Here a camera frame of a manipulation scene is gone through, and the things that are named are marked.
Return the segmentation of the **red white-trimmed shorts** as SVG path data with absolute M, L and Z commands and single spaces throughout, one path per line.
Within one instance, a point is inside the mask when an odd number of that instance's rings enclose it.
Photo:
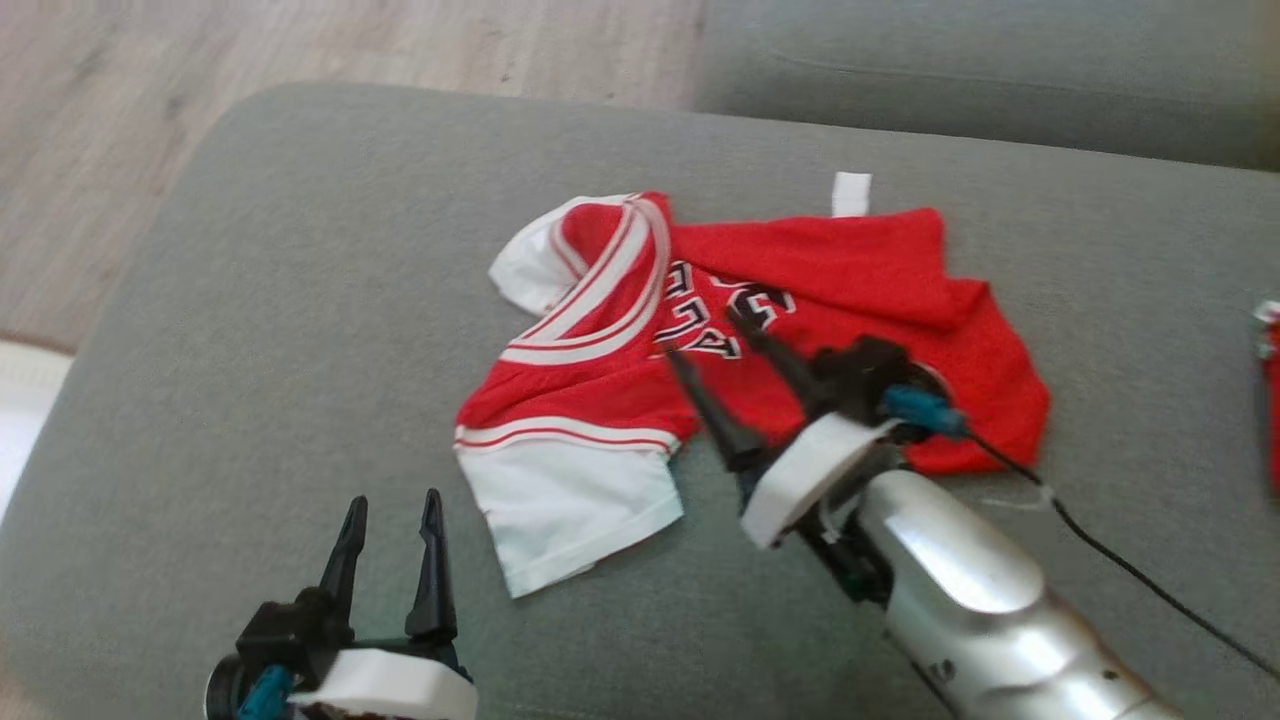
M 1263 450 L 1268 487 L 1280 498 L 1280 300 L 1267 300 L 1254 309 L 1258 325 L 1256 352 L 1262 379 Z

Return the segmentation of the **red basketball jersey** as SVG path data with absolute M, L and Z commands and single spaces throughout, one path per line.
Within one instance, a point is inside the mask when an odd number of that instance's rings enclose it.
M 947 273 L 936 210 L 868 215 L 869 182 L 837 174 L 832 217 L 701 225 L 658 192 L 577 197 L 500 250 L 492 282 L 536 320 L 463 402 L 454 452 L 512 597 L 682 516 L 669 460 L 699 420 L 667 348 L 769 442 L 801 425 L 728 311 L 804 357 L 863 334 L 901 345 L 980 436 L 1038 459 L 1050 392 L 992 288 Z

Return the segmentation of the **grey sofa cushion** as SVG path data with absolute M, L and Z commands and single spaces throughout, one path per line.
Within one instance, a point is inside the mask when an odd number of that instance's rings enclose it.
M 1280 170 L 1280 0 L 708 0 L 700 111 Z

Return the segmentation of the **large grey sofa seat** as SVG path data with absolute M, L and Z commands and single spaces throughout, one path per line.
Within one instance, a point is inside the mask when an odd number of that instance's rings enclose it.
M 228 111 L 82 343 L 0 523 L 0 666 L 54 720 L 201 720 L 256 607 L 315 583 L 369 497 L 353 620 L 401 632 L 429 488 L 480 714 L 946 720 L 801 543 L 754 550 L 703 442 L 684 519 L 508 597 L 452 421 L 530 324 L 486 278 L 579 195 L 682 222 L 932 206 L 1053 405 L 1039 474 L 1076 520 L 1280 665 L 1280 503 L 1253 309 L 1280 299 L 1280 174 L 987 142 L 287 85 Z

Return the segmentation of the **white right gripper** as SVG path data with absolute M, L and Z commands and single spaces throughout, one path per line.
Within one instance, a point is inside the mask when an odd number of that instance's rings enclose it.
M 900 502 L 890 484 L 901 470 L 892 438 L 900 423 L 868 427 L 827 414 L 829 388 L 803 356 L 737 309 L 728 307 L 728 319 L 788 387 L 805 418 L 822 416 L 756 473 L 741 529 L 760 550 L 799 536 L 854 603 L 888 603 L 900 555 L 892 529 Z M 755 471 L 765 457 L 764 437 L 710 391 L 685 354 L 666 348 L 666 359 L 724 468 Z

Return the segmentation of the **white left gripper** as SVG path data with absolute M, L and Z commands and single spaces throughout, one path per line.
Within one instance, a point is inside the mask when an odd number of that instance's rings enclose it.
M 369 500 L 348 506 L 319 589 L 329 618 L 349 629 L 355 575 L 364 551 Z M 443 497 L 428 491 L 419 536 L 424 543 L 404 634 L 415 641 L 356 641 L 337 651 L 311 691 L 291 693 L 291 720 L 476 720 L 479 693 L 454 647 L 457 614 Z

